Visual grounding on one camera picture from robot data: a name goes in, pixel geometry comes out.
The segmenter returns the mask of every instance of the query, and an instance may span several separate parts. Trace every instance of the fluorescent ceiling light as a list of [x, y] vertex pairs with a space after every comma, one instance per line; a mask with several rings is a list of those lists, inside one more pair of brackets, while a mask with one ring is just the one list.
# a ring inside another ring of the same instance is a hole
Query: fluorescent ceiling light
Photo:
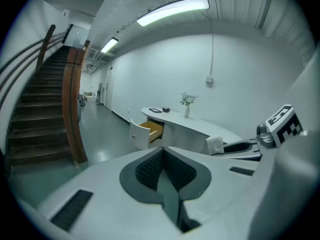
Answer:
[[109, 42], [106, 43], [106, 45], [102, 48], [101, 52], [106, 53], [109, 51], [116, 43], [118, 43], [118, 39], [115, 39], [112, 37]]
[[208, 0], [179, 0], [168, 3], [152, 12], [142, 16], [136, 22], [141, 26], [146, 26], [164, 17], [193, 10], [208, 9]]

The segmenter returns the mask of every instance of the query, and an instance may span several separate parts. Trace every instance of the staircase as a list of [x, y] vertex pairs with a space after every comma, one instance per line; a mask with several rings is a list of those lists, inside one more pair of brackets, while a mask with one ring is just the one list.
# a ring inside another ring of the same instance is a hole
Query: staircase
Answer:
[[25, 165], [71, 157], [62, 86], [70, 47], [62, 46], [32, 76], [17, 103], [8, 135], [8, 162]]

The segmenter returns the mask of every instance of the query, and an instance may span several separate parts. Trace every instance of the flower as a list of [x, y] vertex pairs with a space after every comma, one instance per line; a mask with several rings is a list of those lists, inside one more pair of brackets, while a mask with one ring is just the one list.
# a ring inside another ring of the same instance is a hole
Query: flower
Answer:
[[180, 103], [182, 105], [185, 105], [188, 108], [189, 108], [190, 104], [195, 103], [195, 99], [199, 97], [199, 95], [198, 96], [188, 95], [188, 94], [186, 94], [186, 92], [181, 93], [181, 94], [182, 94], [182, 98], [181, 98]]

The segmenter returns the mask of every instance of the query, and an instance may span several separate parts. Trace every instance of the potted plant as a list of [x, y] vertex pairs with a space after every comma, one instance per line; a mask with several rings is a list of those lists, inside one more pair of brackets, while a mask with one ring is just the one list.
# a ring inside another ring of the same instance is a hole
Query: potted plant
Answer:
[[186, 106], [186, 109], [185, 109], [185, 112], [184, 112], [184, 116], [186, 118], [189, 117], [189, 114], [190, 114], [190, 108], [189, 106], [192, 104], [192, 103], [195, 103], [195, 99], [198, 98], [199, 96], [195, 96], [195, 95], [188, 95], [186, 94], [186, 92], [184, 93], [181, 93], [182, 94], [182, 99], [180, 101], [180, 103], [182, 105], [185, 105]]

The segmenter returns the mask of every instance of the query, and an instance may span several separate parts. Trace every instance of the baseboard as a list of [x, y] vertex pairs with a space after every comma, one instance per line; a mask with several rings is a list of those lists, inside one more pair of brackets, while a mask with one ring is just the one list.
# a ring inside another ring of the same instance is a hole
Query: baseboard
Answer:
[[125, 119], [124, 117], [122, 117], [121, 115], [117, 114], [116, 112], [114, 112], [113, 110], [111, 110], [112, 114], [116, 115], [119, 119], [121, 119], [122, 121], [124, 121], [128, 126], [130, 125], [130, 122]]

